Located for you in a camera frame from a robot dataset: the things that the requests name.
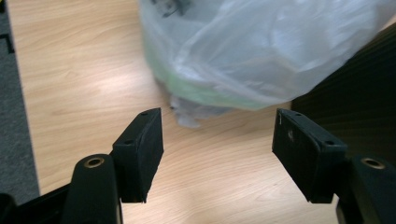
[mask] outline black mechanical arm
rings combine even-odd
[[[121,204],[145,203],[163,155],[161,109],[140,113],[113,144],[76,164],[70,184],[17,206],[0,194],[1,224],[119,224]]]
[[[306,116],[278,109],[273,152],[305,198],[331,203],[342,224],[396,223],[396,169],[372,155],[346,158],[347,145]]]

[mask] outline floor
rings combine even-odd
[[[38,184],[10,33],[5,10],[0,13],[0,192],[21,204],[38,196]]]

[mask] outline plastic bag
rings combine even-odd
[[[193,127],[309,92],[374,37],[396,1],[140,0],[140,9],[148,64]]]

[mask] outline screw hole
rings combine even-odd
[[[383,170],[385,169],[385,165],[380,162],[380,161],[376,161],[370,158],[364,158],[361,159],[361,162],[363,162],[363,164],[370,166],[371,168],[377,169],[377,170]]]
[[[94,168],[100,166],[105,160],[100,157],[92,158],[84,163],[84,166],[87,168]]]
[[[132,140],[132,139],[126,140],[126,141],[124,142],[125,145],[131,145],[131,144],[133,144],[133,143],[134,143],[134,140]]]
[[[330,145],[330,146],[334,145],[334,141],[325,141],[324,143],[326,143],[327,145]]]

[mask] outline wooden table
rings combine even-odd
[[[163,109],[164,155],[147,204],[125,223],[336,223],[307,203],[271,152],[276,105],[177,125],[142,53],[137,3],[8,1],[41,193],[108,153],[132,119]]]

